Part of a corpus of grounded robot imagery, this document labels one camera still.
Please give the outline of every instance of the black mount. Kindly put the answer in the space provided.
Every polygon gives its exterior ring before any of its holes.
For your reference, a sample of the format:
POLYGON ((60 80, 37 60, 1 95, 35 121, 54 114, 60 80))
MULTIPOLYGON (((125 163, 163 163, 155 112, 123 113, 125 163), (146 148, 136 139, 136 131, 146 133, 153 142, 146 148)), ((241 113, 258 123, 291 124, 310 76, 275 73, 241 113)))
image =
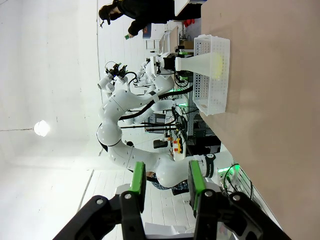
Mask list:
POLYGON ((121 63, 119 63, 119 64, 116 63, 113 66, 113 68, 110 68, 110 69, 106 68, 105 72, 106 73, 110 73, 113 77, 120 76, 120 77, 124 78, 125 75, 126 75, 126 67, 127 67, 127 65, 122 66, 122 68, 120 68, 120 65, 121 65, 121 63))
MULTIPOLYGON (((54 240, 101 240, 117 224, 122 226, 123 240, 146 240, 141 220, 146 193, 145 167, 140 173, 136 178, 140 180, 139 191, 128 190, 110 200, 100 195, 93 196, 54 240)), ((195 185, 192 177, 189 181, 189 185, 195 185)), ((195 232, 193 237, 180 240, 216 240, 218 222, 224 223, 239 240, 290 240, 243 192, 225 196, 212 189, 203 189, 199 194, 191 190, 190 195, 191 203, 197 197, 195 232)))

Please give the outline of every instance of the desk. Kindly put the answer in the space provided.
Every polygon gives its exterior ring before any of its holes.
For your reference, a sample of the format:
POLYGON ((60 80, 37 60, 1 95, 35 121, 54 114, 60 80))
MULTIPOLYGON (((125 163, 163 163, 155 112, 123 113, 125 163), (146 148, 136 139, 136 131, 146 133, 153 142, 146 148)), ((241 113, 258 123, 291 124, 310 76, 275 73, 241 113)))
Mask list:
POLYGON ((160 43, 160 53, 175 52, 175 47, 179 45, 178 26, 171 31, 167 31, 163 34, 160 43))
POLYGON ((320 236, 320 1, 209 0, 231 41, 226 113, 201 115, 292 239, 320 236))

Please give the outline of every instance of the white floor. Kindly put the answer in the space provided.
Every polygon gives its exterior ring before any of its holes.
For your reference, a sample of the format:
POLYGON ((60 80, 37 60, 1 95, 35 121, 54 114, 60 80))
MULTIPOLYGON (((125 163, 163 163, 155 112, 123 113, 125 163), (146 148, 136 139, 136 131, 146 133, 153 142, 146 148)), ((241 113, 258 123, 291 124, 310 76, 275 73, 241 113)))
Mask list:
POLYGON ((52 239, 77 212, 91 174, 92 170, 3 169, 0 239, 52 239))
MULTIPOLYGON (((116 187, 131 183, 132 175, 128 170, 94 171, 82 205, 95 195, 112 198, 116 187)), ((196 220, 189 206, 189 199, 189 193, 173 196, 171 190, 159 190, 147 182, 142 221, 193 228, 196 220)), ((122 240, 121 226, 117 225, 104 239, 122 240)))

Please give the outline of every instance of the white robot link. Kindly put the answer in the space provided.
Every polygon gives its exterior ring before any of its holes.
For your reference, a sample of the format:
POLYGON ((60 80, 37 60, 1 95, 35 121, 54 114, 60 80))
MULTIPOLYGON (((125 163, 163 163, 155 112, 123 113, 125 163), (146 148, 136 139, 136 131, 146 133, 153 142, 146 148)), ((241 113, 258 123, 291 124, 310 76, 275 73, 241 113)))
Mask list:
POLYGON ((97 138, 104 146, 104 149, 107 150, 108 158, 116 165, 134 170, 136 162, 144 162, 146 171, 155 172, 159 183, 164 187, 170 188, 188 179, 189 161, 198 161, 202 175, 211 178, 216 172, 214 171, 213 162, 220 162, 219 159, 213 154, 209 154, 208 156, 188 156, 181 161, 174 161, 174 158, 167 153, 148 152, 128 146, 122 142, 122 130, 118 125, 118 121, 121 119, 130 119, 129 123, 141 123, 145 119, 146 115, 139 119, 135 118, 134 114, 131 115, 132 113, 128 112, 131 109, 145 105, 146 107, 152 106, 150 103, 155 103, 156 106, 150 107, 152 112, 161 109, 161 106, 165 106, 166 109, 170 104, 174 106, 174 101, 172 100, 167 100, 164 104, 162 103, 163 100, 161 100, 162 96, 174 87, 174 80, 171 75, 174 67, 168 70, 168 67, 166 67, 168 60, 164 59, 168 55, 162 56, 160 59, 151 57, 150 61, 136 74, 140 76, 145 74, 145 81, 152 84, 144 95, 133 94, 129 85, 127 85, 126 89, 113 89, 110 86, 111 80, 109 80, 113 78, 112 75, 107 74, 99 82, 101 90, 107 94, 108 99, 103 102, 99 110, 102 124, 97 130, 97 138))

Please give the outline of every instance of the green light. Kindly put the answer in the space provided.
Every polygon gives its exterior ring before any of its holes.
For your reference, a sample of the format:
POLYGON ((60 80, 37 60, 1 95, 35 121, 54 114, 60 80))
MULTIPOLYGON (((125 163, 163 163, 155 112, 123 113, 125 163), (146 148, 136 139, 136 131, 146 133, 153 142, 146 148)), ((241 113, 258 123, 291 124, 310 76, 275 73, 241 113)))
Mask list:
POLYGON ((180 88, 178 88, 178 89, 171 89, 171 90, 169 91, 169 93, 178 92, 178 91, 182 91, 182 89, 180 89, 180 88))
POLYGON ((218 170, 218 173, 226 172, 226 171, 228 171, 229 168, 230 168, 230 167, 226 167, 226 168, 219 169, 219 170, 218 170))
MULTIPOLYGON (((234 167, 235 167, 235 170, 236 170, 236 171, 238 171, 238 170, 240 169, 240 166, 239 166, 239 165, 236 165, 236 166, 234 166, 234 167)), ((230 168, 230 167, 225 167, 225 168, 219 169, 219 170, 218 170, 218 173, 226 172, 226 171, 229 170, 229 168, 230 168)), ((233 168, 233 167, 229 170, 229 173, 230 173, 231 175, 234 174, 234 168, 233 168)))

